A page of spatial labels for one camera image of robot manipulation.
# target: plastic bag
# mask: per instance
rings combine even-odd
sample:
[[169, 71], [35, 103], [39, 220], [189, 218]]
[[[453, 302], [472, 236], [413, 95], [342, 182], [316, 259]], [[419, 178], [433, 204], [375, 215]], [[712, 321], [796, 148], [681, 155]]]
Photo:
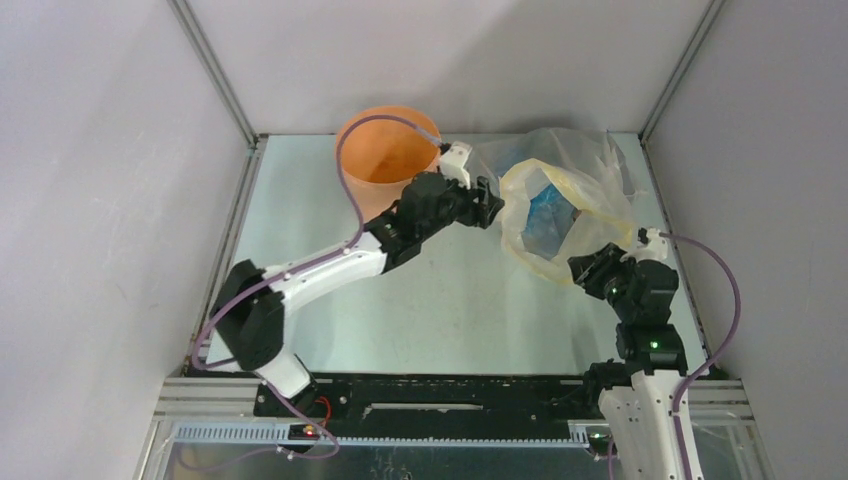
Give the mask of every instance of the plastic bag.
[[628, 248], [633, 193], [624, 155], [605, 132], [534, 130], [476, 145], [469, 168], [489, 177], [505, 202], [498, 215], [504, 249], [535, 273], [573, 283], [568, 259], [609, 242]]

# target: orange bucket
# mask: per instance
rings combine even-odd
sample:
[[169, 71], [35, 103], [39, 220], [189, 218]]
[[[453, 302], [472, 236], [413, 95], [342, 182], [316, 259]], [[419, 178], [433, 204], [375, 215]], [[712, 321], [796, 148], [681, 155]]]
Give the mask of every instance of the orange bucket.
[[[427, 115], [409, 107], [384, 106], [351, 118], [336, 135], [338, 141], [354, 122], [369, 115], [407, 119], [438, 137], [439, 129]], [[418, 132], [392, 120], [373, 120], [348, 135], [341, 150], [342, 170], [365, 221], [376, 217], [400, 198], [416, 174], [435, 171], [439, 148]]]

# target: white tabletop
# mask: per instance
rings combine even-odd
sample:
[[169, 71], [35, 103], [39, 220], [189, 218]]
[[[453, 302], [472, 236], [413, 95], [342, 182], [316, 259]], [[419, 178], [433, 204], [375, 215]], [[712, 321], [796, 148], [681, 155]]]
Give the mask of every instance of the white tabletop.
[[[504, 135], [446, 135], [480, 143]], [[614, 134], [638, 194], [640, 225], [667, 226], [635, 134]], [[234, 261], [297, 260], [348, 238], [353, 209], [338, 184], [332, 135], [272, 136]], [[667, 260], [677, 268], [673, 257]], [[681, 285], [671, 323], [690, 371], [705, 356]], [[605, 302], [530, 273], [500, 246], [497, 226], [452, 225], [421, 254], [379, 277], [340, 288], [286, 318], [285, 341], [312, 371], [441, 374], [582, 374], [618, 359], [618, 320]], [[229, 357], [212, 339], [208, 360]]]

